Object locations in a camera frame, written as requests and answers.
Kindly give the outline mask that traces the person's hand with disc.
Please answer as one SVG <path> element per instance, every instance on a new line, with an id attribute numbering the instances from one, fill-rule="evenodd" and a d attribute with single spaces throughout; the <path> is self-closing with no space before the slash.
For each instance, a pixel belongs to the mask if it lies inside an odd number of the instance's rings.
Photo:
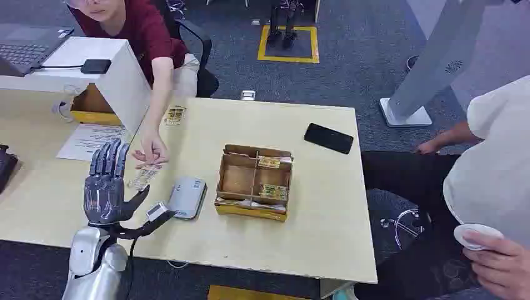
<path id="1" fill-rule="evenodd" d="M 463 249 L 480 285 L 501 299 L 529 299 L 529 250 L 506 238 L 467 231 L 464 239 L 486 250 Z"/>

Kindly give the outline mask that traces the person's right hand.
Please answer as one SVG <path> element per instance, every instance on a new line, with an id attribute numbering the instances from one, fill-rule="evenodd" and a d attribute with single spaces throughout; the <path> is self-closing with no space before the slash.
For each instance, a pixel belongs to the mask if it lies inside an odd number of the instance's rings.
<path id="1" fill-rule="evenodd" d="M 141 134 L 141 150 L 135 150 L 132 157 L 137 160 L 136 169 L 162 165 L 169 161 L 168 149 L 157 129 L 147 129 Z"/>

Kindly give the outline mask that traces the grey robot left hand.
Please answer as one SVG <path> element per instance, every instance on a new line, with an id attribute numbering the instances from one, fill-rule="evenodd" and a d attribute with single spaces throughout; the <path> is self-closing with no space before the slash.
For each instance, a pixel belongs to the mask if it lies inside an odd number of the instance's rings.
<path id="1" fill-rule="evenodd" d="M 120 139 L 107 142 L 92 155 L 84 181 L 83 208 L 93 226 L 127 221 L 149 194 L 149 186 L 129 201 L 124 200 L 124 171 L 129 144 Z"/>

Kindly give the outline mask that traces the person's hand by knee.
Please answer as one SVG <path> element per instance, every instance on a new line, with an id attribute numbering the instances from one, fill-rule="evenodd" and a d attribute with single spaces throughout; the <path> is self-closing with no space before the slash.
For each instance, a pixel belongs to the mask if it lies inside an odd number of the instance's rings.
<path id="1" fill-rule="evenodd" d="M 439 142 L 437 139 L 431 139 L 420 144 L 414 152 L 417 154 L 437 154 L 443 147 L 443 143 Z"/>

